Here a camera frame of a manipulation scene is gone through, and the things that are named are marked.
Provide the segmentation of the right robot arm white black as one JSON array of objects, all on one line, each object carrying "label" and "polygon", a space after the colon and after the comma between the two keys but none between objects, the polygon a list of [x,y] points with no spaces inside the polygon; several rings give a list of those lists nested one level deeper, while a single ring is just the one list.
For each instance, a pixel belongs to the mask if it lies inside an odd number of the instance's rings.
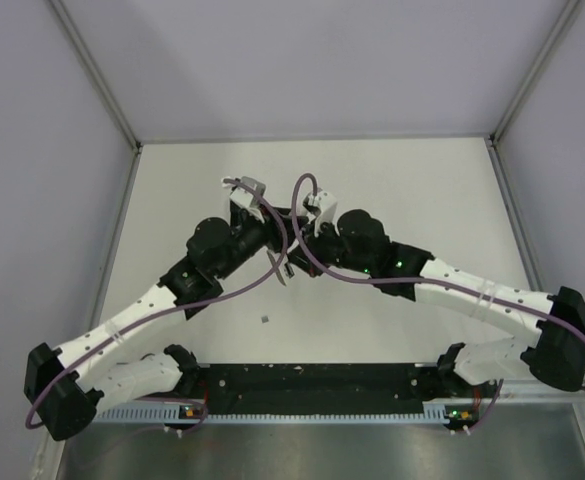
[{"label": "right robot arm white black", "polygon": [[460,342],[439,357],[439,384],[459,396],[489,380],[532,376],[565,392],[585,391],[585,299],[509,287],[453,267],[431,252],[390,239],[364,210],[330,223],[291,216],[298,246],[290,261],[309,275],[371,285],[417,304],[442,307],[506,333],[502,340]]}]

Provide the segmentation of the white stapler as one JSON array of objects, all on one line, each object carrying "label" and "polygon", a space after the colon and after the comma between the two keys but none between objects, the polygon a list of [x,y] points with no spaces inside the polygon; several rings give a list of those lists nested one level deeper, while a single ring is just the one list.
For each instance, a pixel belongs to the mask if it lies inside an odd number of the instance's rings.
[{"label": "white stapler", "polygon": [[289,261],[282,261],[281,263],[278,262],[278,258],[274,255],[271,250],[266,251],[268,260],[271,263],[271,266],[274,268],[274,274],[277,278],[278,282],[282,286],[287,285],[287,281],[291,280],[294,276],[294,270]]}]

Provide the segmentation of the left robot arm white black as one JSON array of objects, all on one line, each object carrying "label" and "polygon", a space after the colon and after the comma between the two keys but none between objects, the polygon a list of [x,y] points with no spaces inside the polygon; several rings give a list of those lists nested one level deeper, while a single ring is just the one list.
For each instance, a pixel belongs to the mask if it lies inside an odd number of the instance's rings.
[{"label": "left robot arm white black", "polygon": [[44,428],[55,441],[85,430],[101,413],[139,398],[170,393],[179,399],[198,387],[200,366],[176,343],[152,341],[181,320],[227,302],[272,277],[270,267],[252,283],[226,293],[221,285],[260,250],[284,262],[292,242],[289,210],[233,207],[228,220],[201,221],[185,256],[131,305],[87,333],[55,348],[41,343],[27,358],[24,394],[29,430]]}]

